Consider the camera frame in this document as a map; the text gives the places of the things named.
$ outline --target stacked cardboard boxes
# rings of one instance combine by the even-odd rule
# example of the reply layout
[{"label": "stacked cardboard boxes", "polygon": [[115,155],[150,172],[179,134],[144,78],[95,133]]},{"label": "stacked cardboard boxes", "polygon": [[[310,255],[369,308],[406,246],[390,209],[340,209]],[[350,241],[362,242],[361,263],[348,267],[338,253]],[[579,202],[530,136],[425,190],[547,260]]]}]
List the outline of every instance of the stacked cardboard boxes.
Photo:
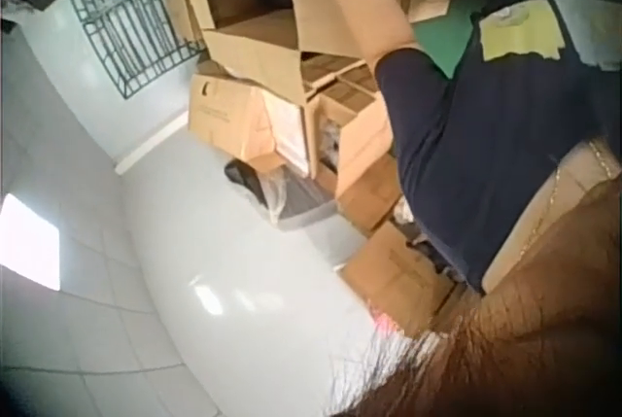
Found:
[{"label": "stacked cardboard boxes", "polygon": [[[191,80],[189,128],[259,173],[287,165],[334,195],[369,237],[342,278],[415,334],[439,312],[449,318],[443,305],[458,288],[388,221],[400,197],[393,134],[341,11],[334,0],[291,1],[269,9],[259,0],[171,0],[180,35],[199,36],[210,54]],[[443,15],[449,4],[399,1],[411,19]]]}]

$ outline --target sleeve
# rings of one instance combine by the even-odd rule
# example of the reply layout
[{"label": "sleeve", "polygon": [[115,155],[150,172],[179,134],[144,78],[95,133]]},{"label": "sleeve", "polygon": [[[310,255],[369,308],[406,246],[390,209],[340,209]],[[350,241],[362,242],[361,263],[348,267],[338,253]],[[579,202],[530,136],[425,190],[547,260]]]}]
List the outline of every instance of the sleeve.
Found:
[{"label": "sleeve", "polygon": [[446,121],[450,82],[424,52],[391,52],[376,65],[376,81],[387,103],[399,177],[413,184],[436,147]]}]

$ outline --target green surface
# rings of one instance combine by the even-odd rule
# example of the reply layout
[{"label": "green surface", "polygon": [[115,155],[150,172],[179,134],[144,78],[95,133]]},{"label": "green surface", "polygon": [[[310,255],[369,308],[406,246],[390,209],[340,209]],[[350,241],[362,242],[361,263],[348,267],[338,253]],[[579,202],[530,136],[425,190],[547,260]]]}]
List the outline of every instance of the green surface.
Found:
[{"label": "green surface", "polygon": [[488,0],[451,0],[447,15],[413,24],[415,36],[438,67],[451,78],[472,33],[470,15]]}]

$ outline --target white wall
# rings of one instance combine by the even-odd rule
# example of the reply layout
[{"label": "white wall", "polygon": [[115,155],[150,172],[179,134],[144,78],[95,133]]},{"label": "white wall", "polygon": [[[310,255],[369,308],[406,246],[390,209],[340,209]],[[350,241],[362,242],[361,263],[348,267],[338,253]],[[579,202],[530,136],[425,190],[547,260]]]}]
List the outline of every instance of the white wall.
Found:
[{"label": "white wall", "polygon": [[65,104],[113,160],[188,108],[195,59],[125,100],[95,55],[71,0],[58,0],[21,20],[28,44]]},{"label": "white wall", "polygon": [[229,417],[320,417],[389,347],[334,273],[364,242],[333,216],[282,232],[177,132],[124,176],[126,212],[162,322]]},{"label": "white wall", "polygon": [[[27,415],[217,415],[154,308],[113,162],[23,36],[3,35],[2,45],[2,193],[9,194],[2,218],[13,195],[51,224],[59,242],[56,254],[32,259],[50,267],[58,256],[59,291],[0,267],[3,385]],[[42,246],[42,237],[16,244],[17,253]],[[12,241],[2,242],[2,264],[22,272],[24,259],[4,250]]]}]

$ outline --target person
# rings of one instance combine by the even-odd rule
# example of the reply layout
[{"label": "person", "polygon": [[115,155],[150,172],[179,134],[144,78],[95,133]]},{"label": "person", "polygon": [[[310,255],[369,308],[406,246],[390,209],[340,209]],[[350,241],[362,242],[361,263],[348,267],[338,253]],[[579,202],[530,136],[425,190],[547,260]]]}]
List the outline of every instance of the person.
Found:
[{"label": "person", "polygon": [[396,0],[335,1],[384,97],[417,224],[485,295],[339,415],[619,404],[620,6],[498,7],[449,80]]}]

